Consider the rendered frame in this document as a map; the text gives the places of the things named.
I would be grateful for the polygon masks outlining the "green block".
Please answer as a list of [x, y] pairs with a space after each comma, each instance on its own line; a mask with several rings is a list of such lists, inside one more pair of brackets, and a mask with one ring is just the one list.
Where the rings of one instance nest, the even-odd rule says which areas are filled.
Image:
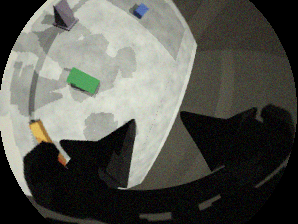
[[100, 80], [96, 77], [88, 75], [88, 73], [81, 72], [80, 69], [72, 67], [71, 73], [68, 75], [67, 83], [71, 83], [74, 87], [82, 88], [82, 91], [94, 93], [98, 87]]

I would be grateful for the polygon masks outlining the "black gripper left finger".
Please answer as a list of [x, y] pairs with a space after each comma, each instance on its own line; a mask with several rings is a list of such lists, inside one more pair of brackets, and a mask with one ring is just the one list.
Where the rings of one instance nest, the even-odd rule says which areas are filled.
[[[133, 145], [136, 139], [136, 119], [130, 119], [122, 127], [98, 141], [60, 140], [60, 147], [69, 157], [90, 161], [116, 181], [121, 188], [128, 188]], [[120, 188], [118, 186], [118, 188]]]

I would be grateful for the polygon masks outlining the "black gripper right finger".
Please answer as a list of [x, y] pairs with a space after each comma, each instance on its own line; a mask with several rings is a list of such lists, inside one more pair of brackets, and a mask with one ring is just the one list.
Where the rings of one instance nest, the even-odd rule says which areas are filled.
[[222, 160], [225, 159], [227, 151], [237, 139], [238, 131], [241, 131], [243, 124], [257, 119], [258, 108], [250, 108], [250, 111], [237, 113], [229, 119], [210, 117], [194, 112], [181, 112], [181, 121], [188, 129], [190, 137], [204, 156], [210, 171], [222, 168]]

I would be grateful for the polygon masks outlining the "blue flat bar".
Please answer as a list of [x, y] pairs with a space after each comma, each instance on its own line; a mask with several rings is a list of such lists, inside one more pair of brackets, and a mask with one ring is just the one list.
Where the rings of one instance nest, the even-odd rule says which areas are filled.
[[141, 3], [141, 6], [138, 6], [136, 11], [132, 12], [132, 14], [138, 16], [138, 18], [141, 18], [141, 16], [145, 15], [146, 12], [148, 12], [148, 7], [144, 6], [144, 3]]

